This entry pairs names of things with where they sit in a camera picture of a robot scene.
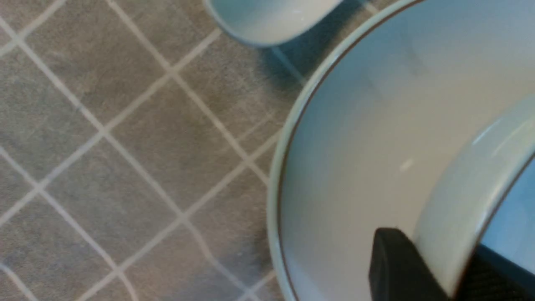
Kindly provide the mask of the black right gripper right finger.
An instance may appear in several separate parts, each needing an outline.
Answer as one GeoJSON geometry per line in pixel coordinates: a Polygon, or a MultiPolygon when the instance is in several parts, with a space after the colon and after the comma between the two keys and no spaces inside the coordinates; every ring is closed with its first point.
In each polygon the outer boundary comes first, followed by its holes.
{"type": "Polygon", "coordinates": [[[535,276],[479,245],[457,291],[456,301],[533,301],[535,276]]]}

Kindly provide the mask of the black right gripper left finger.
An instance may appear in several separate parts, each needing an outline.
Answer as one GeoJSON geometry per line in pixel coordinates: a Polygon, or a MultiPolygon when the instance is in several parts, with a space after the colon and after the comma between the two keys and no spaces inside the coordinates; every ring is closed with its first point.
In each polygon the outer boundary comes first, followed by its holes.
{"type": "Polygon", "coordinates": [[[373,301],[447,301],[413,242],[395,227],[379,227],[369,264],[373,301]]]}

